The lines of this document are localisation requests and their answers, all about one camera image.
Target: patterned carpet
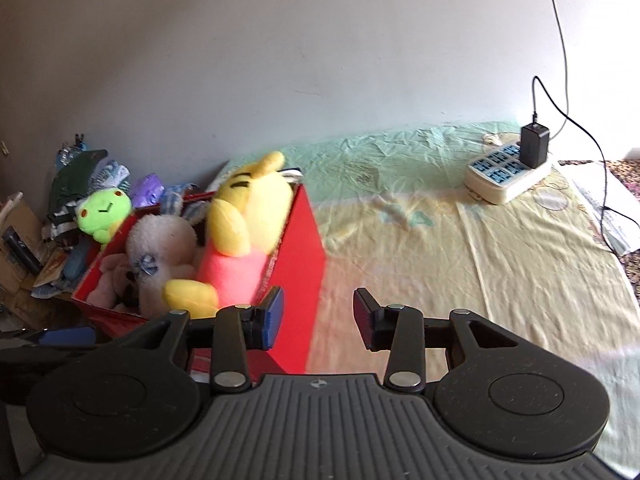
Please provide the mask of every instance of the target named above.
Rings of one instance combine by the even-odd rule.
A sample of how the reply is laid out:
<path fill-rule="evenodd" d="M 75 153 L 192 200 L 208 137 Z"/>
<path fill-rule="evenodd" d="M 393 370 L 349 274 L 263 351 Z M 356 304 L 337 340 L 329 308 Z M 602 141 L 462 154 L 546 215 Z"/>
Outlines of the patterned carpet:
<path fill-rule="evenodd" d="M 564 160 L 560 164 L 583 164 L 574 160 Z M 640 160 L 612 160 L 607 162 L 609 171 L 622 182 L 626 188 L 640 200 Z M 640 251 L 620 257 L 626 275 L 640 301 Z"/>

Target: dark green cloth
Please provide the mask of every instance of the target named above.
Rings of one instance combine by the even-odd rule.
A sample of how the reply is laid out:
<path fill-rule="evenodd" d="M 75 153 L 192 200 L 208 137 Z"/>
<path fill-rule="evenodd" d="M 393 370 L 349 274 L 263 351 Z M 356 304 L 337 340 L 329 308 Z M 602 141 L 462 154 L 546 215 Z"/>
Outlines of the dark green cloth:
<path fill-rule="evenodd" d="M 98 162 L 107 155 L 107 150 L 80 153 L 68 166 L 58 172 L 49 193 L 49 210 L 47 211 L 49 218 L 53 220 L 54 213 L 68 202 L 87 196 L 89 178 Z"/>

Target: blue bow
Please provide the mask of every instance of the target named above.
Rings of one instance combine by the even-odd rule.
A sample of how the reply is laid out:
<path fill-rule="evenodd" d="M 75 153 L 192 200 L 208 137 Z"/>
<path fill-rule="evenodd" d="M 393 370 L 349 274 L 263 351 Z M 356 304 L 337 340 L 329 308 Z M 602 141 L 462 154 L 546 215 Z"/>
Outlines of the blue bow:
<path fill-rule="evenodd" d="M 149 276 L 153 276 L 158 272 L 158 264 L 156 264 L 156 258 L 152 254 L 145 254 L 142 258 L 136 258 L 133 260 L 133 268 L 142 271 Z"/>

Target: yellow plush foot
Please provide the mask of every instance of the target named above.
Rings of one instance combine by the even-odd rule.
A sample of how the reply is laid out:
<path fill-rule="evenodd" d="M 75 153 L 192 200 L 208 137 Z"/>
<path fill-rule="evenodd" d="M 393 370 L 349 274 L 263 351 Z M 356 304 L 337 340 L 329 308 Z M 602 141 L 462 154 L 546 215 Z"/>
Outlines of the yellow plush foot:
<path fill-rule="evenodd" d="M 208 283 L 193 280 L 169 280 L 164 300 L 171 308 L 188 310 L 191 319 L 214 317 L 218 311 L 218 292 Z"/>

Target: purple bag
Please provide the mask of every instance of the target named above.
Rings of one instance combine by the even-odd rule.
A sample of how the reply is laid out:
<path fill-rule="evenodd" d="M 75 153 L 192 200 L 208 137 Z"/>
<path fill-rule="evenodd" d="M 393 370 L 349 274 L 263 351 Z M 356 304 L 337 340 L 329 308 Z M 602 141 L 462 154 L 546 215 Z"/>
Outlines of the purple bag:
<path fill-rule="evenodd" d="M 155 173 L 148 174 L 135 181 L 129 190 L 131 205 L 134 208 L 148 207 L 160 202 L 160 197 L 164 192 L 164 186 L 160 177 Z"/>

